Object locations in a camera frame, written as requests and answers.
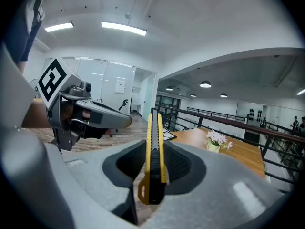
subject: paper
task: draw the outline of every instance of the paper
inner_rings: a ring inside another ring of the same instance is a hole
[[[115,93],[124,94],[125,93],[125,84],[126,84],[126,81],[116,80]]]
[[[168,140],[170,138],[173,138],[173,137],[176,137],[175,135],[173,134],[170,134],[169,132],[163,132],[163,140]]]

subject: pink flower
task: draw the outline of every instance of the pink flower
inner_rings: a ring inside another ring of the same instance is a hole
[[[227,149],[229,149],[230,147],[233,147],[232,142],[229,142],[227,145]]]
[[[221,135],[221,139],[222,139],[222,141],[223,141],[224,143],[226,143],[226,142],[227,142],[227,139],[225,138],[225,136],[224,136],[224,135]]]
[[[206,135],[206,137],[212,137],[214,133],[215,133],[215,131],[212,130],[211,132],[208,132],[208,135]]]

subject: wooden table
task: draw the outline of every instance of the wooden table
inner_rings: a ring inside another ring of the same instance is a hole
[[[172,132],[172,134],[177,136],[172,141],[206,149],[204,141],[208,131],[211,130],[200,127],[180,132]],[[236,158],[261,177],[265,177],[264,165],[259,147],[244,143],[228,136],[226,136],[226,139],[228,142],[232,142],[233,147],[229,148],[229,150],[221,148],[219,151],[220,153]]]

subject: glass partition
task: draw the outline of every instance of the glass partition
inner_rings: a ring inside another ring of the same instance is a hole
[[[64,60],[64,62],[74,71],[77,72],[81,61],[84,60],[79,60],[79,59],[75,59],[75,58],[63,58],[62,60]]]
[[[123,101],[128,99],[128,104],[120,110],[124,114],[129,113],[130,99],[132,96],[132,83],[134,67],[112,63],[107,61],[102,79],[101,99],[102,103],[119,109]]]
[[[101,98],[102,82],[106,61],[102,60],[80,60],[77,74],[82,80],[91,83],[91,98]]]

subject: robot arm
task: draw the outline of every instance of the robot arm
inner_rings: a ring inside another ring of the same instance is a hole
[[[59,149],[71,150],[82,138],[100,138],[109,128],[126,128],[132,120],[110,106],[91,99],[91,84],[70,69],[61,58],[54,59],[42,73],[38,90],[47,107],[47,117],[53,127]],[[63,104],[73,105],[69,121],[62,121]],[[90,118],[82,116],[83,110],[91,112]]]

